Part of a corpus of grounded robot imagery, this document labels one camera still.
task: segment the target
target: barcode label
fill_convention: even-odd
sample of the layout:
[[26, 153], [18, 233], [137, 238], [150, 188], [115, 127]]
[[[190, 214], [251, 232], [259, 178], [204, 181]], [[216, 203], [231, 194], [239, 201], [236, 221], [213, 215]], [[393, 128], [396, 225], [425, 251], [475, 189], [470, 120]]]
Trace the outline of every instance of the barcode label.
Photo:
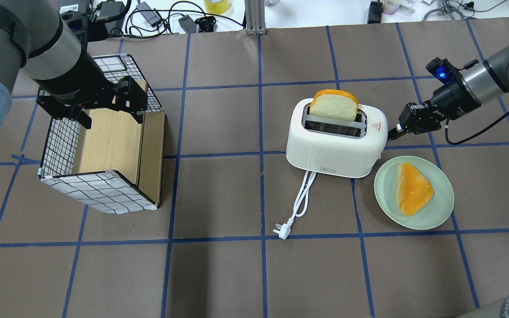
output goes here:
[[60, 13], [62, 14], [64, 12], [67, 12], [70, 10], [77, 11], [78, 7], [79, 7], [79, 4], [72, 4], [71, 6], [63, 6], [60, 8]]

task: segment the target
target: wooden board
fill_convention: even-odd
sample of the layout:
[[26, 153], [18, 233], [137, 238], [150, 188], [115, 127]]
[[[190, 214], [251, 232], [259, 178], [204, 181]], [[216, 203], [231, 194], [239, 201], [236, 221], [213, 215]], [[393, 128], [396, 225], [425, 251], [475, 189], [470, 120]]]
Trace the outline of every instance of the wooden board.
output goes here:
[[[147, 82], [139, 81], [145, 89]], [[139, 184], [143, 125], [124, 111], [92, 109], [91, 129], [81, 127], [73, 173], [117, 170]]]
[[160, 203], [165, 118], [164, 111], [145, 113], [143, 129], [139, 189], [156, 203]]

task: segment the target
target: green plate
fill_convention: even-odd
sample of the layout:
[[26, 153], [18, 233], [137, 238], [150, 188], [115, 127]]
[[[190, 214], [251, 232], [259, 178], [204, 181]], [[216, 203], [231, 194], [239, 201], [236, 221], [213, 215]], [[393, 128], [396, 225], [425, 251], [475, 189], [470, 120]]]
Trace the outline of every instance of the green plate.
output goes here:
[[[404, 162], [416, 167], [429, 180], [434, 192], [431, 201], [412, 216], [402, 214], [396, 201], [398, 165]], [[453, 187], [445, 173], [430, 161], [412, 155], [390, 159], [378, 169], [374, 177], [374, 195], [382, 211], [390, 219], [414, 230], [428, 230], [442, 225], [451, 215], [455, 204]]]

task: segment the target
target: metal post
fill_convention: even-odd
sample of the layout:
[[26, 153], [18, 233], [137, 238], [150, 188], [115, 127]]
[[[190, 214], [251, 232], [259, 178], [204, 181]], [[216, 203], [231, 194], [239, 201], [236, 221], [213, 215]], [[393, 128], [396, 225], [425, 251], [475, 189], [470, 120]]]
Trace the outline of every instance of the metal post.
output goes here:
[[247, 34], [266, 34], [264, 0], [245, 0]]

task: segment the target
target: white toaster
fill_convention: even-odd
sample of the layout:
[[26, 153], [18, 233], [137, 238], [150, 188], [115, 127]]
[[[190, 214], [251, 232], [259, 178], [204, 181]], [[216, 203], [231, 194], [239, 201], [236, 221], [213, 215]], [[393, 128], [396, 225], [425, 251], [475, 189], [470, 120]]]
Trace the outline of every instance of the white toaster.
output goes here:
[[355, 121], [309, 114], [312, 98], [301, 100], [290, 121], [286, 157], [294, 167], [361, 178], [370, 173], [388, 139], [386, 116], [359, 104]]

